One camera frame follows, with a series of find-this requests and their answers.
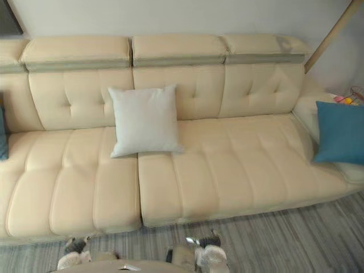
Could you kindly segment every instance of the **leather upholstery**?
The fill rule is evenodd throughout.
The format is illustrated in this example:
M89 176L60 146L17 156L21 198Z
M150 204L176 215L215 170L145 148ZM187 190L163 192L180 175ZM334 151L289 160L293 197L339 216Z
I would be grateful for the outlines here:
M231 54L309 54L311 49L296 37L272 34L228 34L221 37Z
M225 218L293 208L357 191L292 114L179 122L182 154L140 153L143 223Z
M126 68L130 65L130 49L126 37L35 38L25 48L21 61L26 63L29 71L33 72Z
M177 119L215 118L224 92L223 65L133 69L136 89L177 84Z
M314 140L319 143L320 132L317 120L316 101L332 102L332 97L314 79L306 77L300 98L293 109L294 115L307 128ZM364 184L364 166L350 163L334 163L348 182Z
M46 130L115 126L107 89L134 88L130 68L30 73L29 83Z
M12 134L0 162L0 237L138 228L137 156L111 159L114 145L114 127Z
M223 42L213 35L164 34L133 37L135 67L222 64L226 53Z
M177 84L177 118L287 113L299 96L300 64L202 65L135 68L136 89Z
M44 130L29 88L27 73L0 75L6 124L11 133Z
M19 58L28 42L27 39L0 40L0 73L25 71Z
M300 64L225 66L225 87L219 117L287 113L300 94Z
M301 40L272 34L230 34L222 36L229 51L225 64L296 63L311 49Z
M281 38L136 37L134 65L159 67L134 69L121 68L130 65L126 38L34 39L22 55L34 71L0 75L15 133L9 160L0 162L1 242L134 230L140 206L144 224L156 226L295 208L363 189L362 166L311 163L316 95L328 97L305 80L301 64L223 64L226 55L304 56L301 41ZM16 61L16 52L1 58ZM177 84L185 152L111 159L108 87L169 84Z

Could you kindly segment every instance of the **sofa cushion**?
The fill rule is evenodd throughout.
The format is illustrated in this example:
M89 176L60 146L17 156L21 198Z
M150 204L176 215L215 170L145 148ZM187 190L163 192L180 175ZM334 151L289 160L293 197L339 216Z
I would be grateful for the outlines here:
M114 144L114 127L11 135L0 162L0 237L138 228L137 156L111 159Z
M21 61L31 72L130 66L129 41L119 36L66 36L35 38Z
M46 130L115 126L108 88L134 88L130 68L30 73L29 83Z
M229 34L222 36L229 51L225 64L300 64L311 49L291 36L272 34Z
M226 65L219 117L288 113L300 95L303 77L300 64Z
M43 130L29 88L28 73L0 75L6 124L11 133Z
M217 36L206 34L164 34L133 37L133 65L222 64L227 53Z
M0 40L0 74L26 71L19 58L28 42L27 39Z
M360 189L331 164L292 114L180 121L182 154L140 153L147 226L225 218L326 201Z

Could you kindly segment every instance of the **white wall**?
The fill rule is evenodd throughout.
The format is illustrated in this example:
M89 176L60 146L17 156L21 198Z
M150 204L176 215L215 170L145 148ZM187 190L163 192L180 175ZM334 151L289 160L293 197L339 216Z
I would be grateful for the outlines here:
M35 36L166 32L297 36L316 48L350 0L8 0L26 34ZM320 59L313 74L331 90L347 86L363 55L364 26L351 24ZM336 69L333 80L333 64Z

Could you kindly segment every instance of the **throw pillow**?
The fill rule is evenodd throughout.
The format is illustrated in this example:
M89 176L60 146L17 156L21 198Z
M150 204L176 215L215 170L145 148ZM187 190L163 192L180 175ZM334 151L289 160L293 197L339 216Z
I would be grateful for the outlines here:
M364 165L364 106L317 101L320 149L315 162Z
M109 88L117 143L112 158L148 151L182 151L178 142L176 85L122 91Z

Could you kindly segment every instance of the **striped floor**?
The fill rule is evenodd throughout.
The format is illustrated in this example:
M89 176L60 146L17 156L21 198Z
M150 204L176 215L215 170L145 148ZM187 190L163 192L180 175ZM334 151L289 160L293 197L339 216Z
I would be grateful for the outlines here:
M188 235L207 235L211 228L222 235L231 272L364 270L364 192L307 208L105 235L93 238L89 250L163 260L167 246L184 243ZM0 271L54 270L63 245L0 247Z

